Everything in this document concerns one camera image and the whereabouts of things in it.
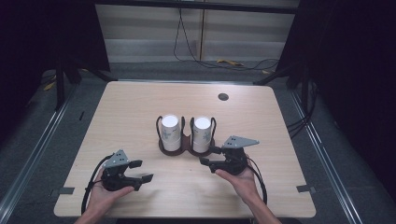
hand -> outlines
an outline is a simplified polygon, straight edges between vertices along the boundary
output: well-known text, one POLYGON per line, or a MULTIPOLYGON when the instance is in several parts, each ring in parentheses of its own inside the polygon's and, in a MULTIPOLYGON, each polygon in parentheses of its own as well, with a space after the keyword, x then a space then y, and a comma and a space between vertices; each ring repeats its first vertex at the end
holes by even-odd
POLYGON ((101 181, 102 173, 103 169, 99 171, 94 180, 97 183, 92 186, 88 207, 76 223, 95 223, 99 221, 117 199, 134 191, 134 187, 131 186, 116 191, 106 190, 101 181))
POLYGON ((249 200, 252 200, 256 197, 260 198, 259 192, 256 188, 256 183, 254 181, 254 174, 248 168, 245 168, 245 170, 239 175, 231 175, 223 170, 216 170, 215 174, 229 181, 244 203, 247 203, 249 200))

black metal frame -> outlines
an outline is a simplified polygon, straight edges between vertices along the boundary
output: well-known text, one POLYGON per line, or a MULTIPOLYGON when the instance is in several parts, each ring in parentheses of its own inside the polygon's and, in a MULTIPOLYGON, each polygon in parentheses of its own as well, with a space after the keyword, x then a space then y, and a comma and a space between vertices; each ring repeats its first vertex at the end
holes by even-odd
POLYGON ((88 3, 97 5, 111 6, 135 6, 135 7, 173 7, 173 8, 192 8, 192 9, 210 9, 222 11, 246 11, 246 12, 266 12, 279 14, 297 14, 297 12, 315 12, 310 9, 301 9, 298 7, 268 7, 259 5, 243 4, 224 4, 208 3, 195 1, 171 1, 171 0, 77 0, 78 3, 88 3))

wrist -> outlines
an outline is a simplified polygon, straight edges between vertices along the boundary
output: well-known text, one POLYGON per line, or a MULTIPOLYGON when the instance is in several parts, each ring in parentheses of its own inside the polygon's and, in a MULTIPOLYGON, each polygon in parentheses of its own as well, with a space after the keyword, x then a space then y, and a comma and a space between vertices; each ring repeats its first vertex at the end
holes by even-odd
POLYGON ((262 203, 262 198, 260 197, 260 194, 252 193, 249 194, 243 201, 247 206, 250 207, 253 204, 262 203))
POLYGON ((84 214, 76 221, 76 224, 93 224, 98 222, 103 215, 94 209, 87 209, 84 214))

cable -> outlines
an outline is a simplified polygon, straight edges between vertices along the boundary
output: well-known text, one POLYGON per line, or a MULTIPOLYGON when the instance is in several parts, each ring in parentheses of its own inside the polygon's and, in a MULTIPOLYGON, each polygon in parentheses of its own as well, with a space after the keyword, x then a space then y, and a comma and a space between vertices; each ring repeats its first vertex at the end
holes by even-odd
POLYGON ((315 109, 315 105, 316 105, 316 100, 318 97, 318 87, 316 85, 314 85, 315 83, 312 81, 311 82, 311 97, 312 97, 312 105, 311 105, 311 109, 309 110, 309 112, 305 115, 305 117, 303 117, 302 119, 288 125, 288 128, 291 128, 297 124, 296 127, 294 127, 293 129, 289 130, 289 133, 292 133, 294 131, 297 130, 296 133, 294 133, 290 139, 294 138, 302 129, 303 127, 305 127, 305 125, 308 123, 309 120, 311 120, 312 115, 314 113, 314 109, 315 109))
POLYGON ((217 65, 217 64, 213 64, 213 63, 205 63, 205 62, 202 62, 202 61, 198 61, 198 60, 195 59, 195 57, 194 57, 194 55, 192 53, 192 50, 190 48, 189 39, 187 37, 186 29, 184 27, 183 18, 182 18, 182 15, 181 15, 181 8, 178 9, 178 13, 179 13, 179 20, 178 20, 177 35, 176 35, 175 45, 174 45, 174 56, 175 56, 176 59, 178 59, 181 62, 196 62, 196 63, 200 64, 201 66, 203 66, 205 68, 224 68, 224 69, 229 69, 229 70, 234 70, 234 71, 248 71, 248 70, 269 69, 269 68, 275 67, 278 64, 278 62, 279 62, 279 59, 264 59, 264 60, 261 60, 259 63, 257 63, 253 67, 245 67, 245 66, 244 67, 232 67, 232 66, 221 66, 221 65, 217 65), (179 59, 177 57, 177 55, 176 55, 177 40, 178 40, 178 33, 179 33, 179 29, 180 29, 180 24, 181 24, 181 26, 183 28, 183 32, 184 32, 184 36, 185 36, 185 39, 186 39, 187 47, 189 49, 190 55, 193 58, 193 60, 182 60, 182 59, 179 59), (268 67, 258 68, 261 63, 268 62, 268 61, 275 61, 275 63, 272 64, 271 66, 268 66, 268 67))
POLYGON ((98 181, 93 182, 93 179, 95 178, 96 173, 97 173, 98 170, 99 170, 99 167, 102 165, 103 162, 105 162, 106 160, 110 159, 113 155, 114 155, 114 154, 104 157, 104 158, 98 163, 98 165, 96 166, 95 170, 93 171, 93 174, 92 174, 92 176, 91 176, 91 180, 90 180, 90 182, 88 183, 87 188, 85 188, 85 194, 84 194, 84 198, 82 199, 82 204, 81 204, 81 214, 83 214, 83 213, 85 212, 85 209, 87 208, 88 196, 90 196, 91 189, 92 189, 93 185, 96 184, 96 183, 98 183, 98 182, 100 182, 100 181, 102 181, 102 180, 98 180, 98 181))
POLYGON ((267 196, 267 189, 265 187, 264 181, 262 179, 262 173, 260 172, 259 166, 257 166, 256 162, 249 157, 246 157, 248 160, 252 161, 253 164, 256 166, 257 171, 251 167, 249 164, 242 163, 238 158, 233 155, 227 155, 229 158, 233 159, 233 161, 237 161, 243 165, 245 165, 253 174, 257 177, 260 183, 260 187, 262 188, 262 201, 267 204, 268 203, 268 196, 267 196))

metal rail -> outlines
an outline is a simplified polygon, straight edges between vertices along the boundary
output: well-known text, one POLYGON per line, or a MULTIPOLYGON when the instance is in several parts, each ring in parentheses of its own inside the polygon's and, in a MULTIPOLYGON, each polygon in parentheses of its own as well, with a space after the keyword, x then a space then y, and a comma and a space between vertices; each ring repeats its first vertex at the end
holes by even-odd
POLYGON ((14 180, 6 195, 0 202, 0 224, 6 224, 12 212, 14 211, 14 208, 17 205, 17 202, 23 194, 24 190, 26 189, 26 186, 34 173, 35 168, 39 164, 41 157, 44 155, 44 152, 50 142, 51 137, 53 136, 59 123, 61 122, 61 119, 64 116, 64 111, 66 110, 70 99, 74 96, 76 88, 77 85, 74 85, 72 87, 67 99, 64 101, 62 106, 52 115, 49 124, 47 125, 46 129, 44 130, 37 144, 35 145, 35 148, 32 151, 29 159, 24 164, 17 178, 14 180))
MULTIPOLYGON (((300 99, 300 96, 297 94, 296 91, 292 91, 291 96, 297 107, 300 117, 303 118, 305 113, 301 106, 302 101, 300 99)), ((311 121, 309 121, 307 122, 305 128, 309 137, 311 138, 315 151, 318 153, 318 157, 323 165, 327 177, 329 177, 329 180, 332 184, 332 188, 334 189, 334 192, 338 200, 340 201, 340 204, 343 207, 344 212, 346 213, 346 217, 349 220, 349 223, 361 224, 362 223, 361 217, 359 216, 359 213, 351 197, 349 196, 347 189, 345 188, 340 176, 335 170, 334 165, 332 164, 332 160, 330 159, 329 154, 327 154, 326 148, 323 146, 323 143, 318 136, 318 132, 315 129, 314 124, 311 121)))

